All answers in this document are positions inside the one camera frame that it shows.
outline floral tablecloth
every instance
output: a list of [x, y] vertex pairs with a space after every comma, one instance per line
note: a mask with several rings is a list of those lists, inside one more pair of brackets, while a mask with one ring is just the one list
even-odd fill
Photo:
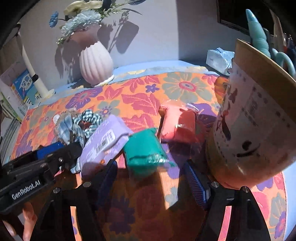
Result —
[[[92, 109], [104, 118], [110, 114], [120, 116], [134, 132], [158, 127], [158, 108], [169, 99], [193, 102], [205, 113], [216, 115], [225, 81], [217, 77], [188, 72], [144, 76], [85, 90], [53, 104], [31, 109], [21, 125], [12, 159], [40, 145], [55, 142], [53, 116], [73, 107], [81, 112]], [[214, 119], [199, 120], [201, 142]], [[178, 167], [156, 173], [140, 185], [131, 184], [123, 155], [117, 158], [119, 170], [110, 198], [106, 206], [97, 211], [106, 240], [195, 240], [205, 213], [196, 205], [183, 175], [182, 167], [190, 151], [179, 145], [163, 147]], [[80, 185], [80, 176], [77, 175], [76, 179]], [[286, 193], [282, 173], [253, 187], [252, 192], [266, 220], [271, 240], [283, 240]], [[230, 212], [231, 208], [227, 207], [219, 240], [226, 238]], [[81, 240], [74, 207], [72, 214], [76, 240]]]

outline barcode label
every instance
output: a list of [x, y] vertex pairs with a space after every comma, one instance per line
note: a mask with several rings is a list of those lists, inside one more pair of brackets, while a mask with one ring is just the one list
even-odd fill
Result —
[[103, 137], [101, 143], [96, 147], [96, 153], [100, 153], [115, 140], [115, 135], [112, 130], [109, 130]]

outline blue gripper pad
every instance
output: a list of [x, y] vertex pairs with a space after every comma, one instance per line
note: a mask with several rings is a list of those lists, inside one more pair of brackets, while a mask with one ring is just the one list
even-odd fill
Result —
[[37, 160], [45, 158], [48, 154], [53, 153], [62, 147], [64, 147], [64, 145], [61, 142], [56, 142], [37, 150]]
[[96, 174], [92, 179], [92, 183], [94, 184], [94, 186], [97, 187], [94, 199], [96, 200], [96, 208], [98, 208], [99, 206], [104, 206], [112, 185], [116, 179], [117, 169], [117, 162], [111, 159], [104, 167], [104, 169]]
[[196, 203], [206, 210], [208, 208], [207, 201], [209, 200], [210, 188], [208, 186], [208, 188], [204, 188], [202, 181], [198, 179], [197, 174], [188, 162], [185, 163], [184, 170]]

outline paper cup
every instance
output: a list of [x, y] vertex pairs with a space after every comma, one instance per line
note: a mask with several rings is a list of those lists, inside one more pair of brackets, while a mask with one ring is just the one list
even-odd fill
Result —
[[252, 187], [296, 160], [296, 82], [237, 40], [232, 74], [207, 140], [213, 176], [224, 187]]

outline green package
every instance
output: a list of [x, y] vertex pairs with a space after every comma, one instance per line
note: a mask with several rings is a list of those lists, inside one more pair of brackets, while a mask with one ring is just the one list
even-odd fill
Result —
[[168, 157], [155, 136], [157, 128], [145, 129], [129, 137], [123, 147], [130, 174], [139, 180], [156, 171], [176, 166]]

